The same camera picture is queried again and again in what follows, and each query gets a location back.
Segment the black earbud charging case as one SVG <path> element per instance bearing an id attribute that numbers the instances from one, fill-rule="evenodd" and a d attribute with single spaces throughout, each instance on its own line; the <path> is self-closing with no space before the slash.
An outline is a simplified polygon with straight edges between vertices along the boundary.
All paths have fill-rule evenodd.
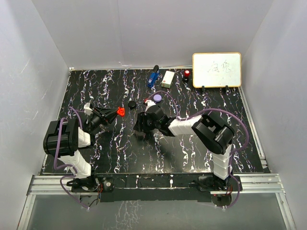
<path id="1" fill-rule="evenodd" d="M 128 107 L 129 109 L 134 109 L 137 106 L 135 101 L 129 101 L 128 102 Z"/>

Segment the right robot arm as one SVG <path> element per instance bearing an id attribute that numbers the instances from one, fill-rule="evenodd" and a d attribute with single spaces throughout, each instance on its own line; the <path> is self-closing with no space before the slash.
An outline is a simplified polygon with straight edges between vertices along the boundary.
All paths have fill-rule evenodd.
<path id="1" fill-rule="evenodd" d="M 235 132 L 211 112 L 181 120 L 168 117 L 159 106 L 152 105 L 144 112 L 138 113 L 133 129 L 137 133 L 150 133 L 157 129 L 168 137 L 196 135 L 212 153 L 213 158 L 212 180 L 205 183 L 205 186 L 219 190 L 225 190 L 230 186 L 231 149 Z"/>

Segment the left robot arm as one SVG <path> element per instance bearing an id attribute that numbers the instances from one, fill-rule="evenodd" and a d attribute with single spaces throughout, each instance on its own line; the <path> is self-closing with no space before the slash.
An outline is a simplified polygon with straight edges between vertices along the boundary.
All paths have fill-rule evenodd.
<path id="1" fill-rule="evenodd" d="M 72 173 L 72 180 L 67 183 L 73 189 L 96 191 L 99 179 L 95 177 L 90 163 L 82 156 L 80 150 L 94 145 L 94 131 L 101 125 L 111 124 L 117 116 L 123 117 L 125 109 L 100 108 L 86 103 L 83 112 L 88 118 L 83 122 L 75 109 L 76 119 L 62 118 L 49 124 L 43 148 L 47 155 L 54 157 L 55 170 L 68 168 Z"/>

